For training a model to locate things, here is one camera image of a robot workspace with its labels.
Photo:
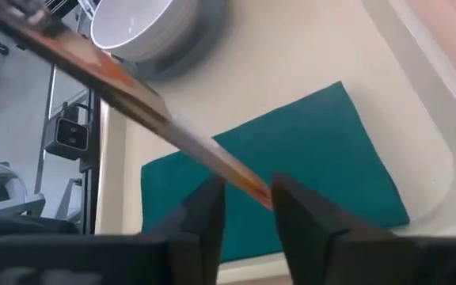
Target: camera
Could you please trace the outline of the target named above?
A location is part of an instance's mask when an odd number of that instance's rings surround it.
[[[78,123],[79,104],[63,103],[63,109],[50,118],[45,131],[45,150],[72,161],[89,149],[89,128]]]

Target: stacked bowls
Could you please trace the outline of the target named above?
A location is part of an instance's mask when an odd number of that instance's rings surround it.
[[[191,34],[198,11],[199,0],[102,0],[91,24],[91,39],[122,59],[160,59]]]

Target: metal rod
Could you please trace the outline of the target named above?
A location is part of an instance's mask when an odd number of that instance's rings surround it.
[[[80,5],[77,7],[77,9],[78,9],[78,21],[77,21],[77,27],[75,29],[75,32],[82,33],[82,26],[86,22],[87,14]]]
[[[51,118],[51,109],[54,98],[55,76],[57,68],[51,65],[51,74],[48,81],[47,103],[45,105],[44,125],[42,127],[40,155],[38,157],[38,166],[36,167],[36,181],[35,181],[35,194],[40,193],[41,182],[43,179],[44,162],[45,162],[45,133],[47,131],[48,120]]]
[[[100,177],[101,100],[90,89],[86,103],[91,110],[87,112],[85,122],[90,125],[89,156],[93,164],[91,169],[84,173],[82,179],[82,233],[94,234]]]

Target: teal cloth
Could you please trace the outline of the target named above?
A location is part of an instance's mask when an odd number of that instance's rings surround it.
[[[267,182],[276,171],[289,173],[368,222],[384,227],[409,223],[395,184],[340,82],[214,139]],[[143,166],[143,230],[160,222],[209,175],[182,152]],[[228,184],[222,261],[279,251],[273,213]]]

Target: white tray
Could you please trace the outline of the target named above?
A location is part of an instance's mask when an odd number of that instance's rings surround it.
[[[229,27],[207,61],[151,84],[172,113],[216,135],[341,80],[411,218],[395,232],[456,235],[456,94],[414,40],[402,9],[388,0],[229,6]],[[97,231],[138,232],[141,166],[175,149],[108,108],[102,144]],[[218,281],[285,274],[277,254],[223,264]]]

